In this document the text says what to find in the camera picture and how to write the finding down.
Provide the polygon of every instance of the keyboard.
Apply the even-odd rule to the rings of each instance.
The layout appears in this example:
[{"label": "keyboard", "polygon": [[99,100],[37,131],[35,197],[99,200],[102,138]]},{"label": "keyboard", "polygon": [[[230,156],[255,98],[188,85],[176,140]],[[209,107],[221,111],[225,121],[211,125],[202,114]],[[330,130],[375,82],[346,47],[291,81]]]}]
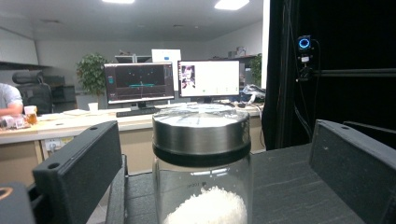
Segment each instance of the keyboard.
[{"label": "keyboard", "polygon": [[156,107],[146,107],[146,108],[139,108],[137,110],[128,110],[128,111],[121,111],[116,113],[117,118],[122,117],[131,117],[131,116],[138,116],[138,115],[147,115],[147,114],[155,114],[159,112],[161,109]]}]

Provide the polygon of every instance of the green plant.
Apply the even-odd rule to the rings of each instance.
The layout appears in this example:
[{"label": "green plant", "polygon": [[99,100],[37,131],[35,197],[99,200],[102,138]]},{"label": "green plant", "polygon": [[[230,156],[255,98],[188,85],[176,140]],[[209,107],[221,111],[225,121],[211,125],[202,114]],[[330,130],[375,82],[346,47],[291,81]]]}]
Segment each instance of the green plant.
[{"label": "green plant", "polygon": [[262,85],[262,55],[260,53],[250,60],[250,69],[254,84],[260,87]]},{"label": "green plant", "polygon": [[98,98],[104,93],[106,87],[105,63],[109,63],[109,60],[99,53],[87,54],[77,63],[78,82],[85,91]]}]

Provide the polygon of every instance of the gray table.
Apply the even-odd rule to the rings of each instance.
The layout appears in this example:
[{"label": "gray table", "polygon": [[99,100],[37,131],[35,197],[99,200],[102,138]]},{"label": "gray table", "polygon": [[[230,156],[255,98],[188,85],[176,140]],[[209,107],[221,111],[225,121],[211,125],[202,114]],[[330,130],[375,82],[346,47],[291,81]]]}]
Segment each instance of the gray table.
[{"label": "gray table", "polygon": [[[310,168],[311,145],[253,154],[253,223],[364,223]],[[152,173],[126,180],[127,223],[157,223]]]}]

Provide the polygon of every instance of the white granules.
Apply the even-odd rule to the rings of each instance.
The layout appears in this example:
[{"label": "white granules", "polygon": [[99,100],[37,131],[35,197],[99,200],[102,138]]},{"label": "white granules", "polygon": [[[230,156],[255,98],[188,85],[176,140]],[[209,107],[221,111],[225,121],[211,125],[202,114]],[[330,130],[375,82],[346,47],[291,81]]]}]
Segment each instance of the white granules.
[{"label": "white granules", "polygon": [[242,198],[232,192],[213,187],[201,189],[169,214],[163,224],[244,224],[248,213]]}]

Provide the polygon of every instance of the silver jar lid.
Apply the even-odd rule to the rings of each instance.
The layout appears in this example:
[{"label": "silver jar lid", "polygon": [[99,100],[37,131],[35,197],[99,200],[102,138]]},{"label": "silver jar lid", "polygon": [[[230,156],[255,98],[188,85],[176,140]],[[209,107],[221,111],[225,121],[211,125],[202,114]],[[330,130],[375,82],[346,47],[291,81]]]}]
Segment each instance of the silver jar lid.
[{"label": "silver jar lid", "polygon": [[249,114],[227,105],[163,109],[152,124],[154,153],[176,165],[221,165],[250,151]]}]

